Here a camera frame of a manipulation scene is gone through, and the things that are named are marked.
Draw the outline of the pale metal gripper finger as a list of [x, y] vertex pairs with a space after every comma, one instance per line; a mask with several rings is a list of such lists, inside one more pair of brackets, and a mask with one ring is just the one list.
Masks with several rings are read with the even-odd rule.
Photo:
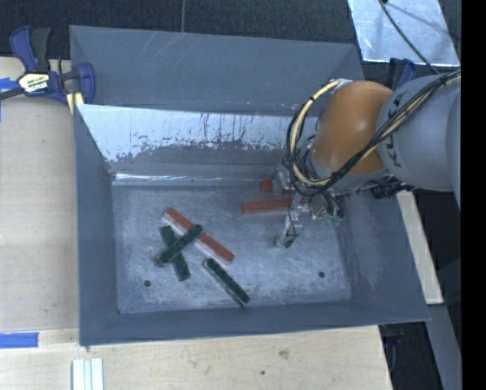
[[290, 180], [289, 170], [286, 167], [277, 167], [273, 179], [273, 193], [277, 196], [291, 193], [293, 186]]
[[285, 215], [280, 234], [275, 239], [275, 245], [280, 248], [288, 248], [297, 239], [302, 230], [301, 217], [297, 212], [289, 212]]

